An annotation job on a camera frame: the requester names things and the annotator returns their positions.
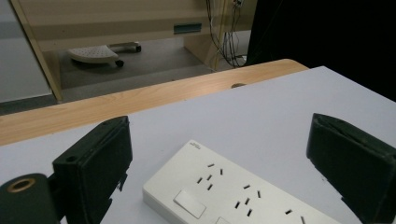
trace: power switch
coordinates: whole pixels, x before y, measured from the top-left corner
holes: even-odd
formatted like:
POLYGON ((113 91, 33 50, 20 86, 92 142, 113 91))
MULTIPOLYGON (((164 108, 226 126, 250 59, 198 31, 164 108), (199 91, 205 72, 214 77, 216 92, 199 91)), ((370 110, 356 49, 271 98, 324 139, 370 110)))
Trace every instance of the power switch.
POLYGON ((218 221, 216 222, 216 224, 231 224, 230 222, 228 222, 226 219, 219 217, 218 221))
POLYGON ((198 202, 198 200, 191 196, 186 191, 182 190, 174 199, 174 202, 184 208, 190 214, 196 218, 200 218, 202 213, 205 211, 206 206, 198 202))

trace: power socket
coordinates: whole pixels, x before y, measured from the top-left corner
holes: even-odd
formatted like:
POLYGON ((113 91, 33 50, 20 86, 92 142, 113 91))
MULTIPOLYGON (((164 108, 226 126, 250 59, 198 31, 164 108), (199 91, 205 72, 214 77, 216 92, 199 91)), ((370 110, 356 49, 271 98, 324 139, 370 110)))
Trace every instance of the power socket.
POLYGON ((143 198, 173 224, 338 223, 193 140, 144 185, 143 198))

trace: wooden desk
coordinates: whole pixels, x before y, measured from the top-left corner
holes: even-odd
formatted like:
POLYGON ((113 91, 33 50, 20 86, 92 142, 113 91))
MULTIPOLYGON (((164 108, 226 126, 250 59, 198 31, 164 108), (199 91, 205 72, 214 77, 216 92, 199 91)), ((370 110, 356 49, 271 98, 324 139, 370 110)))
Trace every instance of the wooden desk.
MULTIPOLYGON (((214 65, 209 64, 217 50, 211 42, 203 0, 11 0, 11 3, 59 101, 63 97, 57 50, 61 49, 181 36, 174 33, 175 25, 201 23, 200 32, 183 34, 199 35, 197 39, 189 39, 186 48, 206 65, 217 64, 217 60, 214 65)), ((256 3, 257 0, 253 0, 243 5, 236 30, 251 28, 256 3)), ((212 32, 221 39, 223 32, 230 30, 233 1, 220 0, 214 4, 212 32)))
POLYGON ((280 60, 0 117, 0 146, 306 70, 280 60))

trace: white table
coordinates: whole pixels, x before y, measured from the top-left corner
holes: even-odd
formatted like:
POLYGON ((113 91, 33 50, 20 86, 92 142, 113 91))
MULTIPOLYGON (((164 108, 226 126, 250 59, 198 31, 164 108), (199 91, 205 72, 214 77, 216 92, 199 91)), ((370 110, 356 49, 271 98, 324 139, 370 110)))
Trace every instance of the white table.
MULTIPOLYGON (((190 139, 341 223, 360 223, 305 156, 313 113, 396 147, 396 104, 325 67, 163 105, 129 115, 134 160, 103 223, 166 223, 143 203, 142 186, 190 139)), ((50 175, 51 162, 95 125, 0 147, 0 184, 50 175)))

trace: wooden panel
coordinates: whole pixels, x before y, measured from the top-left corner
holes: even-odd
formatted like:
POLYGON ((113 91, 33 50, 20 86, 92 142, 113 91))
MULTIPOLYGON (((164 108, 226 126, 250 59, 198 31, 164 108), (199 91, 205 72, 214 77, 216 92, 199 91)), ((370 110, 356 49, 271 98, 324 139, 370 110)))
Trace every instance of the wooden panel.
POLYGON ((184 47, 206 66, 216 70, 219 60, 218 49, 210 35, 185 36, 184 47))
POLYGON ((202 0, 18 0, 42 51, 173 37, 178 23, 201 22, 202 0))
POLYGON ((38 52, 37 56, 42 57, 39 61, 53 94, 58 101, 62 101, 61 65, 58 53, 56 51, 38 52))
POLYGON ((1 116, 0 146, 306 69, 281 60, 1 116))

